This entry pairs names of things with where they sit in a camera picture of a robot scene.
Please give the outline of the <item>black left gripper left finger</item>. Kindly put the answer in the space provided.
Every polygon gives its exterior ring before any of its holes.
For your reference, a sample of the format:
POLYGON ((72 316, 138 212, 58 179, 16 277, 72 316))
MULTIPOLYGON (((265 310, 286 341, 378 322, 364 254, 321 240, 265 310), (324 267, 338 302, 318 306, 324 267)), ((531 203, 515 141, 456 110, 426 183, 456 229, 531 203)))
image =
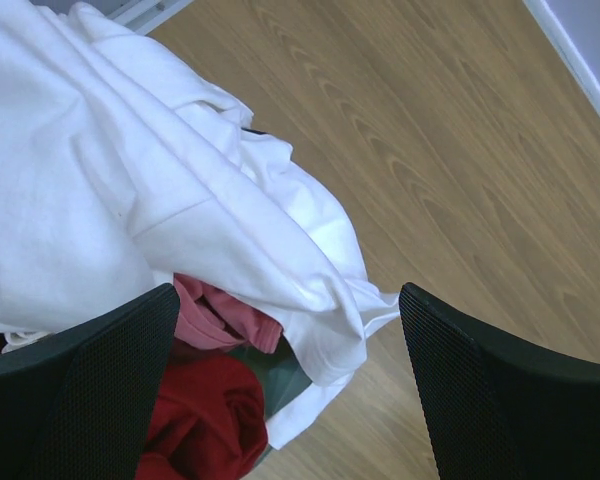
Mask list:
POLYGON ((173 343, 163 284, 0 355, 0 479, 132 479, 173 343))

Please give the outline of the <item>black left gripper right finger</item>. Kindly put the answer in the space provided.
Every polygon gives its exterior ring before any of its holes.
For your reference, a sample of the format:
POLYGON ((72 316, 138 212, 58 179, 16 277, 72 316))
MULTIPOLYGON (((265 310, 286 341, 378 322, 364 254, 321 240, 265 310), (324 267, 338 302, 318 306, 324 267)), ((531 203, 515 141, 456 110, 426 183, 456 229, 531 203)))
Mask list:
POLYGON ((402 287, 407 350, 442 479, 600 479, 600 364, 402 287))

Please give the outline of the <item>white printed t-shirt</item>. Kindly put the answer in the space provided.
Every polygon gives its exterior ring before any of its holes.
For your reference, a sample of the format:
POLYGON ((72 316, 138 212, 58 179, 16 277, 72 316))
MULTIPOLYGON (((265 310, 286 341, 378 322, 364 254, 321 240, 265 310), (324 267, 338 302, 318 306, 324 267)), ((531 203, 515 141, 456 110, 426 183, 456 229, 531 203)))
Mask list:
POLYGON ((76 3, 0 1, 0 334, 27 345, 186 274, 279 322, 309 386, 295 439, 398 314, 349 217, 252 112, 153 39, 76 3))

